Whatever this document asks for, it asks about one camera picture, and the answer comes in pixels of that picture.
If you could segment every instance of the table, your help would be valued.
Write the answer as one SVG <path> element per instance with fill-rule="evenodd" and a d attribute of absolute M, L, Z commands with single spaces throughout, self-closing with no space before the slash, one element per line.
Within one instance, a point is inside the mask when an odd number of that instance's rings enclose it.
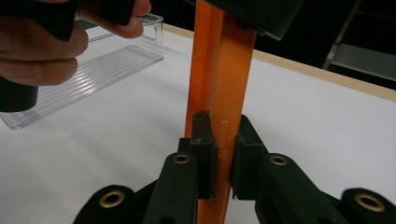
<path fill-rule="evenodd" d="M 158 177 L 183 136 L 192 44 L 164 29 L 163 61 L 21 130 L 0 125 L 0 223 L 72 223 L 97 190 Z M 255 55 L 244 114 L 269 151 L 332 196 L 362 187 L 396 203 L 395 91 Z M 258 223 L 254 203 L 231 201 L 226 223 Z"/>

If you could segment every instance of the hand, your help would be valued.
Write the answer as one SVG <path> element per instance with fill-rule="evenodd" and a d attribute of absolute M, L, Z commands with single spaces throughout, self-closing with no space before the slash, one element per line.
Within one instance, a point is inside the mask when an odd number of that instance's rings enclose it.
<path fill-rule="evenodd" d="M 67 0 L 41 0 L 59 3 Z M 135 0 L 126 26 L 105 21 L 98 14 L 98 0 L 78 0 L 76 17 L 96 23 L 126 38 L 138 37 L 143 27 L 137 16 L 149 13 L 149 0 Z M 73 76 L 78 68 L 76 57 L 88 46 L 86 32 L 74 26 L 69 41 L 62 42 L 35 21 L 0 16 L 0 77 L 24 85 L 57 85 Z"/>

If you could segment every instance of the orange plastic strip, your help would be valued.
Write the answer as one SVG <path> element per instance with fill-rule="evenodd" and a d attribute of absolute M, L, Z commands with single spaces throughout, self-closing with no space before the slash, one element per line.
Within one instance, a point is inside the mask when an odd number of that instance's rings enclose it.
<path fill-rule="evenodd" d="M 200 25 L 208 20 L 208 26 Z M 255 32 L 241 29 L 233 17 L 197 1 L 194 49 L 191 63 L 186 136 L 191 116 L 209 109 L 217 143 L 217 177 L 214 202 L 200 200 L 198 223 L 222 224 L 230 197 L 229 175 L 235 137 L 245 98 Z"/>

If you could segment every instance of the brass insert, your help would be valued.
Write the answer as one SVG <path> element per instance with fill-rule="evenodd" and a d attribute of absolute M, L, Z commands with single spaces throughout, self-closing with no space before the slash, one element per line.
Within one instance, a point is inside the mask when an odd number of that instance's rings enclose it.
<path fill-rule="evenodd" d="M 174 160 L 174 163 L 177 163 L 177 164 L 186 164 L 186 163 L 189 163 L 190 157 L 187 155 L 179 154 L 179 155 L 176 155 L 173 158 L 173 160 Z"/>
<path fill-rule="evenodd" d="M 120 203 L 125 198 L 125 194 L 120 190 L 112 190 L 100 198 L 99 205 L 104 208 L 112 208 Z"/>
<path fill-rule="evenodd" d="M 355 196 L 355 201 L 364 208 L 373 212 L 384 212 L 385 205 L 381 203 L 376 197 L 369 194 L 359 193 Z"/>
<path fill-rule="evenodd" d="M 281 156 L 272 156 L 270 158 L 270 162 L 275 164 L 275 165 L 286 165 L 286 164 L 288 164 L 288 161 L 285 158 L 281 157 Z"/>

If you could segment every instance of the transparent plastic container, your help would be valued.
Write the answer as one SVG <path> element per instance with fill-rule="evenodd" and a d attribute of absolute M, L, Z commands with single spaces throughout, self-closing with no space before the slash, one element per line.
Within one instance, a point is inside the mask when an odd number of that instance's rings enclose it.
<path fill-rule="evenodd" d="M 135 39 L 91 28 L 89 46 L 78 56 L 78 70 L 70 80 L 39 87 L 32 109 L 0 117 L 9 128 L 20 129 L 163 59 L 163 18 L 148 14 L 139 19 L 144 33 Z"/>

